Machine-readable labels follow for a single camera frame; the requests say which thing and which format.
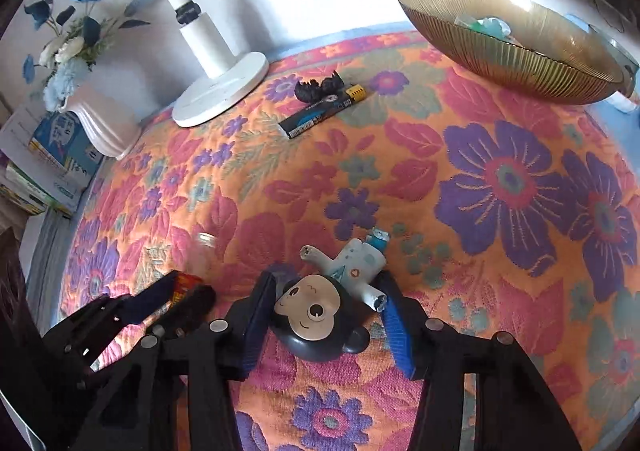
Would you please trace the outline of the white desk lamp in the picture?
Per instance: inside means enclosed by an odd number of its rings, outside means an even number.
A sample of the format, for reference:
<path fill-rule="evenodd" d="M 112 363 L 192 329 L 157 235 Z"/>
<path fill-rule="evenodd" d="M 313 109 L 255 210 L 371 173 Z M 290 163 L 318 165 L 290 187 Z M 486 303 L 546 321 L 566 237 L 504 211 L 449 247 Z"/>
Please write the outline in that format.
<path fill-rule="evenodd" d="M 209 15 L 193 0 L 168 0 L 179 32 L 205 72 L 179 96 L 171 117 L 182 128 L 204 124 L 248 96 L 265 78 L 262 52 L 232 53 Z"/>

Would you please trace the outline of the blue white artificial flowers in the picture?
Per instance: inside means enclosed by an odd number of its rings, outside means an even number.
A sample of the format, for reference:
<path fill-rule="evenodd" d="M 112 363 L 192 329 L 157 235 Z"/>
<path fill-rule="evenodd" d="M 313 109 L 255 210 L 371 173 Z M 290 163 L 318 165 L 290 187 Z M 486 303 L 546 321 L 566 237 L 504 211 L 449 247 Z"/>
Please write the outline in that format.
<path fill-rule="evenodd" d="M 73 0 L 68 7 L 55 9 L 55 0 L 34 0 L 24 12 L 34 29 L 50 28 L 53 37 L 38 55 L 28 54 L 22 64 L 27 85 L 43 72 L 40 89 L 34 92 L 49 113 L 62 111 L 68 99 L 86 81 L 99 57 L 113 44 L 116 32 L 148 26 L 138 14 L 151 0 L 131 0 L 113 16 L 96 16 L 94 10 L 103 0 Z"/>

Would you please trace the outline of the amber ribbed glass bowl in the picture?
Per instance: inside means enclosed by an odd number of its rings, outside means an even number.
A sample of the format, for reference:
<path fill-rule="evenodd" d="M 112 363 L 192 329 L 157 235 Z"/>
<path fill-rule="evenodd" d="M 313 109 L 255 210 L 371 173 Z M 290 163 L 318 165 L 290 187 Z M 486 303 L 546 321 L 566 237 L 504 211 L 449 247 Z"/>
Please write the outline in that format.
<path fill-rule="evenodd" d="M 530 0 L 398 0 L 416 30 L 449 59 L 496 84 L 553 103 L 598 102 L 624 75 L 596 36 Z M 458 15 L 495 16 L 505 41 L 454 24 Z"/>

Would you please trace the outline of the black spiky hair piece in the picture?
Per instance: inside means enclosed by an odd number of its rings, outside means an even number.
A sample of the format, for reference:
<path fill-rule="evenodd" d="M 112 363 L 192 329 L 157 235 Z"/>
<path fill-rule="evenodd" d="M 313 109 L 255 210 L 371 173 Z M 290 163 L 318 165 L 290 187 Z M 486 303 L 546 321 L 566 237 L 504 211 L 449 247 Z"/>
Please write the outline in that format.
<path fill-rule="evenodd" d="M 344 80 L 336 70 L 330 77 L 324 78 L 321 82 L 315 79 L 308 81 L 297 81 L 294 94 L 296 99 L 305 104 L 315 104 L 330 94 L 337 93 L 345 86 Z"/>

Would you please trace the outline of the red orange small box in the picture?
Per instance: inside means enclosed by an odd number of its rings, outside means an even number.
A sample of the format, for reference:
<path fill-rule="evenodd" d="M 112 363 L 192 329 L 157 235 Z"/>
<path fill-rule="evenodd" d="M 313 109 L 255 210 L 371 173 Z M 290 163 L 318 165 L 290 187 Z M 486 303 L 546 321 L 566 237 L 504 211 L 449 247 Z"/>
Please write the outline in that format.
<path fill-rule="evenodd" d="M 174 307 L 192 289 L 203 284 L 204 280 L 196 275 L 177 270 L 168 272 L 151 286 L 151 306 L 153 307 L 151 312 Z"/>

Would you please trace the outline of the pink ribbed vase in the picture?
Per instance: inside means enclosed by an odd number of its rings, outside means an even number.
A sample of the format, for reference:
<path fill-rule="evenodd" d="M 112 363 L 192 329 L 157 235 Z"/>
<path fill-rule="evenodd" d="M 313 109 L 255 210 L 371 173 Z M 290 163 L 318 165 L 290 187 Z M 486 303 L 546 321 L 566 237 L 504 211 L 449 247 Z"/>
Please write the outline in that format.
<path fill-rule="evenodd" d="M 104 156 L 117 160 L 130 153 L 142 133 L 128 107 L 88 84 L 66 98 L 61 111 L 74 113 L 91 144 Z"/>

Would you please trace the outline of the toys inside bowl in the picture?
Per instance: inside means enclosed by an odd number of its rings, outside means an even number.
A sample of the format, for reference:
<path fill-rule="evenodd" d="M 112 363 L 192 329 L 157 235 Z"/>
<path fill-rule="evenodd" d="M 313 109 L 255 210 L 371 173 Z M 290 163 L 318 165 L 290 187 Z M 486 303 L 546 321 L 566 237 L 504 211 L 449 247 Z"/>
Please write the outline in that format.
<path fill-rule="evenodd" d="M 471 29 L 473 32 L 481 33 L 496 39 L 513 40 L 512 29 L 506 21 L 495 16 L 486 18 L 472 18 L 471 15 L 458 15 L 454 19 L 454 24 Z"/>

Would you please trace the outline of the black monkey head toy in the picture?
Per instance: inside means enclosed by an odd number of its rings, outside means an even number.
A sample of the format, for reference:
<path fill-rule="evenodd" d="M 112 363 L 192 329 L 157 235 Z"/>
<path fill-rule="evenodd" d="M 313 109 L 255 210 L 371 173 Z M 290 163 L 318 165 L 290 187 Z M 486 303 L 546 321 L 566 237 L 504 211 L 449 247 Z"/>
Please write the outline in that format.
<path fill-rule="evenodd" d="M 341 284 L 323 275 L 286 283 L 273 305 L 270 327 L 294 356 L 308 362 L 358 355 L 370 344 L 355 301 Z"/>

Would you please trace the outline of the upright books row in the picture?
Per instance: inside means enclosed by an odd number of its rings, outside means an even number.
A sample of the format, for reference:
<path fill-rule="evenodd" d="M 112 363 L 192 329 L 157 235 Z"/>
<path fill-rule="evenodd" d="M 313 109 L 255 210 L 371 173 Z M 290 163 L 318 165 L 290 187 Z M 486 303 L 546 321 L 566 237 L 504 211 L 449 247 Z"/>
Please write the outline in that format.
<path fill-rule="evenodd" d="M 1 151 L 69 214 L 103 158 L 74 113 L 48 112 L 39 102 L 20 105 L 2 126 Z"/>

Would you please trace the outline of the white astronaut body figure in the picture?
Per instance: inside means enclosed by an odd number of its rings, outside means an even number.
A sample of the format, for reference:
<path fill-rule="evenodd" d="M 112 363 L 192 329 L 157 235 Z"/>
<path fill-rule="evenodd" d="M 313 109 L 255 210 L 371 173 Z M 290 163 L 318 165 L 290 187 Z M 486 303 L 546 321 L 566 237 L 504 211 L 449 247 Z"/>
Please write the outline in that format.
<path fill-rule="evenodd" d="M 340 283 L 357 301 L 381 312 L 387 297 L 372 282 L 386 266 L 385 249 L 389 241 L 388 232 L 373 228 L 363 240 L 349 240 L 335 258 L 305 245 L 300 249 L 300 259 L 312 263 L 320 275 Z"/>

